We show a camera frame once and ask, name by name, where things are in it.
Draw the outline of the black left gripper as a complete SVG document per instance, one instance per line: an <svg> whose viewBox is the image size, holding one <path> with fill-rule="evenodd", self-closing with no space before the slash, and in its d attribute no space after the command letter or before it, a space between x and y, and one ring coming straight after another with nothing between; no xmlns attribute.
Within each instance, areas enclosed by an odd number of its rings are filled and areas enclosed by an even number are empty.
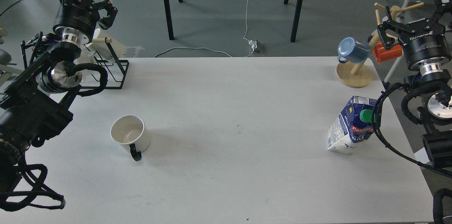
<svg viewBox="0 0 452 224"><path fill-rule="evenodd" d="M53 32L57 35L62 35L63 28L71 28L80 31L88 39L92 39L97 22L103 30L107 30L113 25L118 13L111 0L103 0L98 3L93 2L90 5L90 10L92 12L76 6L61 4L54 21ZM99 13L94 12L100 10L106 11L106 16L101 19Z"/></svg>

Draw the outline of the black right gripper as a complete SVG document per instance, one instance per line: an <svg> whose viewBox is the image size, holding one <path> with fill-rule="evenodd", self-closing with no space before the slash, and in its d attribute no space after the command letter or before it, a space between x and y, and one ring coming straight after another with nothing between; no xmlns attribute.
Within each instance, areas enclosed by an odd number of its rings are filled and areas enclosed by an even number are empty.
<svg viewBox="0 0 452 224"><path fill-rule="evenodd" d="M426 21L400 23L388 18L377 26L378 36L386 50L402 45L403 56L410 71L419 71L421 63L428 59L442 65L451 60L451 53L444 36L445 26L438 21L444 13L451 14L450 0L434 0L436 10Z"/></svg>

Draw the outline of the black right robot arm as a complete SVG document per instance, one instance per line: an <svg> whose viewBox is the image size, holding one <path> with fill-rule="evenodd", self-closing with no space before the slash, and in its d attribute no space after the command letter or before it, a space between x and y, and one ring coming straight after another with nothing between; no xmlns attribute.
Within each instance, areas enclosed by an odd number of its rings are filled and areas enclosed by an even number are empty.
<svg viewBox="0 0 452 224"><path fill-rule="evenodd" d="M451 178L451 130L440 131L437 125L451 124L451 74L443 66L451 61L451 51L445 33L451 26L439 20L451 13L450 0L435 0L436 11L429 18L409 23L395 20L402 10L384 7L388 19L378 21L375 37L386 50L400 46L407 67L416 74L408 76L403 83L394 83L377 99L372 115L376 116L372 127L377 138L386 148L398 156L433 173ZM381 127L383 103L394 91L402 89L406 95L401 101L402 113L413 124L422 125L423 147L428 161L423 163L396 150L383 136Z"/></svg>

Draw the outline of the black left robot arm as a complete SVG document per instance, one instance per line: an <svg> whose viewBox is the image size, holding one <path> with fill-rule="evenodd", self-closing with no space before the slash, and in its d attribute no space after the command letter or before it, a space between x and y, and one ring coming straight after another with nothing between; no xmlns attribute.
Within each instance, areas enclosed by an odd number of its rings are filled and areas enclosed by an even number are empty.
<svg viewBox="0 0 452 224"><path fill-rule="evenodd" d="M41 147L59 135L73 120L69 107L77 96L92 96L108 84L107 70L98 64L74 61L82 47L92 42L96 25L106 30L115 20L117 9L110 0L59 0L53 32L39 33L24 52L34 47L25 70L5 89L1 99L1 208L19 211L27 206L40 208L33 201L49 197L62 209L63 195L44 184L47 167L27 164L29 147Z"/></svg>

